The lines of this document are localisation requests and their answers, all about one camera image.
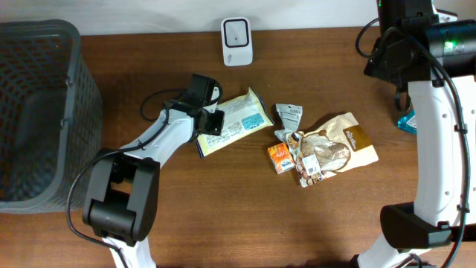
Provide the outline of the silver foil snack packet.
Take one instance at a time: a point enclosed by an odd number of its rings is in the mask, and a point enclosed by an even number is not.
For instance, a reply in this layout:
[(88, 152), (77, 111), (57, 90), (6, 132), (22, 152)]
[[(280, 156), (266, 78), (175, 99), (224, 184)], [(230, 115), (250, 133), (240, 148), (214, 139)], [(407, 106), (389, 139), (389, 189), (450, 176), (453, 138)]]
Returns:
[(288, 134), (298, 131), (303, 115), (303, 107), (293, 104), (277, 103), (276, 110), (281, 119), (283, 129), (276, 130), (274, 134), (280, 141), (286, 142), (286, 136)]

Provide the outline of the white barcode scanner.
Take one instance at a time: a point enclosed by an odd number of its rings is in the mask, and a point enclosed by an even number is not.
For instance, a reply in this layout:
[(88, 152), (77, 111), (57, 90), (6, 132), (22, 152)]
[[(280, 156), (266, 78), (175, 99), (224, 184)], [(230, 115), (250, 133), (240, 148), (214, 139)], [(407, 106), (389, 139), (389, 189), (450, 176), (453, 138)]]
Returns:
[(223, 19), (221, 36), (223, 61), (226, 66), (247, 66), (253, 62), (251, 25), (247, 18)]

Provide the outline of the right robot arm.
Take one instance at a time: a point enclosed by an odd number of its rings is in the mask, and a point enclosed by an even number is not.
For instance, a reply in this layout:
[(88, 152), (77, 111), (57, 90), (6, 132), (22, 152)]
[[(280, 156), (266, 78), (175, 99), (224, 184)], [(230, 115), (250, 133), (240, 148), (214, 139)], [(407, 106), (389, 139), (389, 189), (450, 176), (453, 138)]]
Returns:
[(431, 0), (379, 0), (380, 37), (364, 73), (406, 92), (416, 113), (418, 186), (386, 205), (382, 234), (352, 267), (405, 267), (450, 246), (449, 266), (475, 240), (475, 21)]

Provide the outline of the small orange snack packet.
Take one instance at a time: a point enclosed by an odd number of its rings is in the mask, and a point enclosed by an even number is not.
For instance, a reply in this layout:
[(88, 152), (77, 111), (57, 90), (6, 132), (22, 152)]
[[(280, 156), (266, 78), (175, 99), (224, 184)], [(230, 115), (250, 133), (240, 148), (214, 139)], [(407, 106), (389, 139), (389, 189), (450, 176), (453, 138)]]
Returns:
[(277, 174), (285, 173), (295, 167), (295, 161), (285, 143), (269, 147), (267, 153)]

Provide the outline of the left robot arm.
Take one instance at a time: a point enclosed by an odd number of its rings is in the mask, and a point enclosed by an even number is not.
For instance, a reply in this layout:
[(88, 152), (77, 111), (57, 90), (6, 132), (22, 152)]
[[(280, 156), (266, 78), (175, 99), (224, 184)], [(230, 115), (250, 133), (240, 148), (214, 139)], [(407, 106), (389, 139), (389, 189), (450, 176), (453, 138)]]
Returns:
[(101, 150), (89, 164), (83, 222), (117, 267), (155, 266), (147, 236), (157, 214), (160, 169), (183, 144), (201, 134), (220, 135), (221, 96), (216, 80), (194, 74), (189, 88), (165, 101), (144, 133), (120, 149)]

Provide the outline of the beige PanTree snack pouch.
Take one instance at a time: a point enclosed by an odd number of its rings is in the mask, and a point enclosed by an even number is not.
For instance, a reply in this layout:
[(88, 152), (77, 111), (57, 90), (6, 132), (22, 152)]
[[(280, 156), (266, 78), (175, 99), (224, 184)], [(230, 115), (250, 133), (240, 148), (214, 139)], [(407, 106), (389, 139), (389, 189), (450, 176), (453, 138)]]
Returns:
[(285, 143), (303, 188), (379, 160), (369, 136), (350, 112), (314, 131), (287, 133)]

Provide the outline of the grey plastic mesh basket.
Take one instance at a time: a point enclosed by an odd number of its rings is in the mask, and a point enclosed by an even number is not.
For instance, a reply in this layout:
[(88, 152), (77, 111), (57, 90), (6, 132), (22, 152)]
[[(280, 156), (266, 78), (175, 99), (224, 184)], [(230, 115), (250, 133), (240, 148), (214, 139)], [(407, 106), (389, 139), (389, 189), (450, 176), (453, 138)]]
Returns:
[(79, 31), (59, 19), (1, 24), (1, 212), (64, 211), (102, 126)]

